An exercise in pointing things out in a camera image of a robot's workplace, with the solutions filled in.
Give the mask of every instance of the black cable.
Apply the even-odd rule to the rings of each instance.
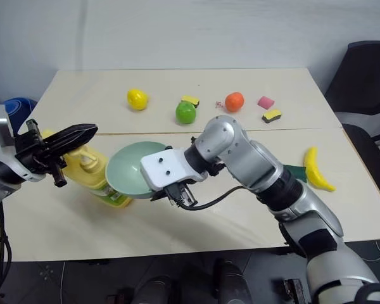
[[[363,285],[355,296],[355,304],[364,304],[367,303],[367,298],[372,293],[380,292],[380,283],[372,283]]]
[[[4,269],[4,249],[7,251],[7,263]],[[0,289],[7,278],[11,267],[13,254],[11,252],[10,242],[8,241],[6,229],[4,228],[4,210],[3,202],[0,203]]]
[[[244,186],[236,186],[236,187],[233,187],[232,189],[228,190],[227,192],[225,192],[223,195],[219,196],[218,198],[216,198],[215,200],[207,203],[207,204],[204,204],[204,205],[201,205],[201,206],[186,206],[184,203],[177,203],[177,205],[185,210],[191,210],[191,211],[197,211],[197,210],[202,210],[202,209],[205,209],[205,208],[208,208],[208,207],[211,207],[217,203],[219,203],[220,201],[222,201],[224,198],[226,198],[228,195],[230,195],[232,192],[238,190],[238,189],[246,189]]]

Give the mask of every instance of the green apple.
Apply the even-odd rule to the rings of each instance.
[[[176,119],[182,124],[191,124],[196,119],[196,108],[188,101],[181,101],[176,108]]]

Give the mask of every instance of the white table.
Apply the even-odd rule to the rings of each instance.
[[[288,165],[301,165],[306,149],[317,146],[319,168],[337,190],[315,192],[340,219],[345,241],[380,238],[379,191],[342,129],[248,134]],[[111,156],[137,141],[187,147],[191,135],[95,136],[90,145]],[[217,177],[193,185],[192,190],[202,203],[236,184],[223,170]],[[116,209],[102,204],[73,182],[58,189],[47,177],[39,184],[24,183],[21,190],[5,200],[4,209],[16,261],[133,257],[284,244],[276,220],[244,190],[200,212],[170,206],[165,199],[152,203],[135,200],[127,208]]]
[[[135,87],[149,95],[144,111],[128,107],[127,91]],[[226,113],[215,103],[234,91],[245,97],[233,116],[246,130],[340,127],[306,68],[59,71],[31,117],[42,130],[94,123],[99,134],[201,132],[209,119]],[[200,98],[191,125],[175,121],[183,95]],[[262,96],[275,100],[280,120],[262,121],[266,110],[257,105]]]

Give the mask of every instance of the toy fruit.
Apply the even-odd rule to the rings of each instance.
[[[225,107],[230,112],[237,112],[242,108],[244,101],[245,99],[240,92],[234,92],[226,97]]]
[[[322,176],[321,172],[319,172],[317,166],[317,147],[311,147],[308,149],[307,153],[305,153],[304,166],[305,173],[311,184],[319,189],[328,190],[330,192],[336,190],[334,186],[325,180],[325,177]]]
[[[148,104],[148,95],[140,90],[132,89],[127,93],[127,100],[134,110],[143,110]]]
[[[176,119],[182,124],[191,124],[196,119],[196,108],[188,101],[181,101],[176,107]]]

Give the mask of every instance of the white wall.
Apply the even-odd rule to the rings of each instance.
[[[58,69],[309,67],[324,91],[380,0],[0,0],[0,101]]]

